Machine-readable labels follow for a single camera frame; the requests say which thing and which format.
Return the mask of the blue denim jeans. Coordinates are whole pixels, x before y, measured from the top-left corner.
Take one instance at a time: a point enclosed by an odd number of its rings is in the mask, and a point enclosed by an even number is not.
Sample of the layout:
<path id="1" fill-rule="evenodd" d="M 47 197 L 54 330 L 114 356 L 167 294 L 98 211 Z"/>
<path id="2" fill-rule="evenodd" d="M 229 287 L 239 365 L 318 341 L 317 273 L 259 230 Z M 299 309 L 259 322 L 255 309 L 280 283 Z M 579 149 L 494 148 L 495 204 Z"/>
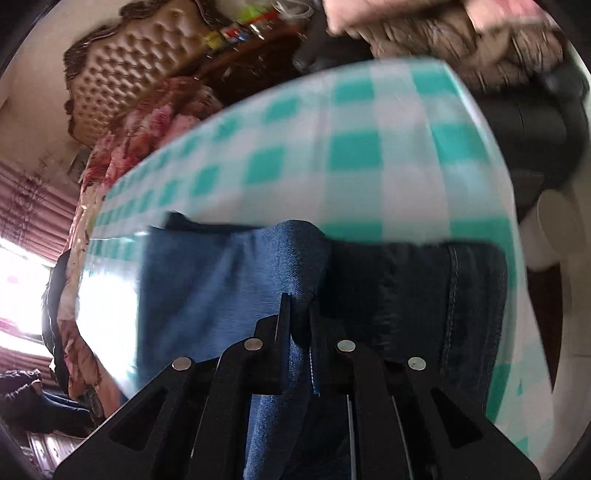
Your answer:
<path id="1" fill-rule="evenodd" d="M 505 256 L 488 243 L 355 243 L 304 221 L 256 228 L 172 214 L 144 248 L 137 381 L 180 356 L 219 356 L 288 295 L 287 391 L 252 407 L 245 477 L 346 479 L 348 409 L 315 392 L 311 319 L 384 360 L 423 359 L 485 409 L 507 290 Z"/>

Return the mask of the white plastic bucket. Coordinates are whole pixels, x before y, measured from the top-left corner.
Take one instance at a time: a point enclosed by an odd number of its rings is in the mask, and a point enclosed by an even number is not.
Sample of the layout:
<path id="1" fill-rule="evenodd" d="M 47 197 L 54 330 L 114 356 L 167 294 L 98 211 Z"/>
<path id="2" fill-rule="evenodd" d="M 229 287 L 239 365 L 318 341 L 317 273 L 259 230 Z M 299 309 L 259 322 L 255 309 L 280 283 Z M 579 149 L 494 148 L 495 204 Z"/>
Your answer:
<path id="1" fill-rule="evenodd" d="M 572 204 L 556 190 L 545 190 L 519 225 L 526 267 L 545 271 L 572 254 L 579 230 Z"/>

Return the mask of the pink window curtain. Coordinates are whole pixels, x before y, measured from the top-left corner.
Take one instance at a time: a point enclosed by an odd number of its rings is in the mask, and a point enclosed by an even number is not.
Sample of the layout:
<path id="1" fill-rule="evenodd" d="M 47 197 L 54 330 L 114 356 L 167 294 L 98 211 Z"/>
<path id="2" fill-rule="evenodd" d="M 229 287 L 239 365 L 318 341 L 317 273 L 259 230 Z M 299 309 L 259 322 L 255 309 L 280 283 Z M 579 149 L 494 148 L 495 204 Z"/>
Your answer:
<path id="1" fill-rule="evenodd" d="M 66 250 L 78 194 L 1 163 L 1 238 L 54 264 Z"/>

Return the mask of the teal white checkered cloth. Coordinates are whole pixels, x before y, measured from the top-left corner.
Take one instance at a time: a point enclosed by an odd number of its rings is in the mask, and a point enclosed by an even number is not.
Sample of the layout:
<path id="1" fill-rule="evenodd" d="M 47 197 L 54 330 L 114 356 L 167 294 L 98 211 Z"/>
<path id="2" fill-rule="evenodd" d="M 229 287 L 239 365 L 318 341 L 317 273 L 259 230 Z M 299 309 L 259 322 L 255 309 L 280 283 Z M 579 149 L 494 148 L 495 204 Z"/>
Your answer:
<path id="1" fill-rule="evenodd" d="M 508 169 L 474 100 L 435 60 L 366 62 L 288 82 L 200 123 L 107 191 L 87 248 L 77 325 L 126 395 L 138 390 L 141 250 L 178 211 L 204 222 L 314 223 L 339 239 L 489 240 L 508 300 L 488 416 L 523 453 L 536 322 Z"/>

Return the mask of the black leather sofa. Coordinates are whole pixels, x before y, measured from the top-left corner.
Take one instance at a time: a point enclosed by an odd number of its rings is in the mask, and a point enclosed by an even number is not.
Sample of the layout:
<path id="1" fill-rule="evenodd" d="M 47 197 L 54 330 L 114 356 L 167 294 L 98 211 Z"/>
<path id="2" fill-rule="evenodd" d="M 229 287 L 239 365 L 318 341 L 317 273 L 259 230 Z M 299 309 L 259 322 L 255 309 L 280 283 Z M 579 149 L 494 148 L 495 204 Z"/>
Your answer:
<path id="1" fill-rule="evenodd" d="M 557 68 L 526 84 L 492 92 L 469 89 L 509 168 L 520 219 L 545 190 L 559 190 L 567 183 L 589 144 L 583 107 L 589 84 L 566 47 L 565 53 Z M 294 55 L 294 66 L 311 74 L 366 60 L 377 60 L 368 42 L 349 35 L 332 37 L 325 16 L 317 14 Z"/>

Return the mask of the wooden nightstand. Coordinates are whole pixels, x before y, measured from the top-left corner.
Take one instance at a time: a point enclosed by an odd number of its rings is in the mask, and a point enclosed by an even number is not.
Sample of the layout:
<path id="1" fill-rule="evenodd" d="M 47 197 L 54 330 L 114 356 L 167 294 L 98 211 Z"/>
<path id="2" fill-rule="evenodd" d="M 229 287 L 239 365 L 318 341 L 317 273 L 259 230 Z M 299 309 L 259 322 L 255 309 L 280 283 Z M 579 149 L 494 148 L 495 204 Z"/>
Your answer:
<path id="1" fill-rule="evenodd" d="M 294 55 L 305 30 L 304 23 L 273 22 L 260 37 L 204 55 L 181 74 L 204 83 L 222 105 L 230 106 L 301 76 Z"/>

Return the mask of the tufted leather headboard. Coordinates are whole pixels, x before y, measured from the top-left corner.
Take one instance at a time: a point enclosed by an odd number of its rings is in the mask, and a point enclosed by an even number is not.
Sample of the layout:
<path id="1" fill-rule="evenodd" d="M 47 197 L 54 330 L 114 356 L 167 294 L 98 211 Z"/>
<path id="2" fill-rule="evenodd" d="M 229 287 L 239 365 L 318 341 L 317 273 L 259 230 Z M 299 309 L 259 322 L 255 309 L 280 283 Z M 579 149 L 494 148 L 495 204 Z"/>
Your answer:
<path id="1" fill-rule="evenodd" d="M 229 24 L 214 1 L 134 1 L 63 54 L 68 133 L 95 145 L 109 124 L 162 81 L 197 64 L 205 37 Z"/>

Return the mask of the brown plaid blanket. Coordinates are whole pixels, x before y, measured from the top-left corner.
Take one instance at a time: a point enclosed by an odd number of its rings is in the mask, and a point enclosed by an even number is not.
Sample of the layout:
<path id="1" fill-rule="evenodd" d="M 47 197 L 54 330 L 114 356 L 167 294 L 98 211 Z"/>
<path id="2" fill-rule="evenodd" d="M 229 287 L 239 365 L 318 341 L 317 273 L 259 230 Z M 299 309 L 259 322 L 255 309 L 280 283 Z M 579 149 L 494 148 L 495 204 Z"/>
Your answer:
<path id="1" fill-rule="evenodd" d="M 432 57 L 445 61 L 473 91 L 519 86 L 565 60 L 565 41 L 544 24 L 501 24 L 479 32 L 460 6 L 432 17 L 401 17 L 349 31 L 370 45 L 377 59 Z"/>

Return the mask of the large pink pillow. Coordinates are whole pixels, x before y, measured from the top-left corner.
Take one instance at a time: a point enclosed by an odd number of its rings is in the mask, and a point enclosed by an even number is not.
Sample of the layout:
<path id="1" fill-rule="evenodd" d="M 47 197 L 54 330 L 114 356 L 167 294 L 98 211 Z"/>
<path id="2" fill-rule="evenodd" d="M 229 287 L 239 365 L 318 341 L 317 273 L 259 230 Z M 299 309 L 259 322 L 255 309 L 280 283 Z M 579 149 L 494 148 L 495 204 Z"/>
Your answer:
<path id="1" fill-rule="evenodd" d="M 325 0 L 322 2 L 329 33 L 339 35 L 353 27 L 378 20 L 424 13 L 446 0 Z"/>

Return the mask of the small pink pillow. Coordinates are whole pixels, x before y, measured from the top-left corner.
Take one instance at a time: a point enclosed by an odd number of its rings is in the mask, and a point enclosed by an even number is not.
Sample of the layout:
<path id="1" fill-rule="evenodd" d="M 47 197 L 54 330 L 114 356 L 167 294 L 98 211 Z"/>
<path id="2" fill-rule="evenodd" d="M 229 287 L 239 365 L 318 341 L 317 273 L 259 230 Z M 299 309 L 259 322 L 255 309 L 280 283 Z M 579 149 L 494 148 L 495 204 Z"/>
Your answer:
<path id="1" fill-rule="evenodd" d="M 552 16 L 533 0 L 469 0 L 464 1 L 464 8 L 480 33 L 504 26 L 558 26 Z"/>

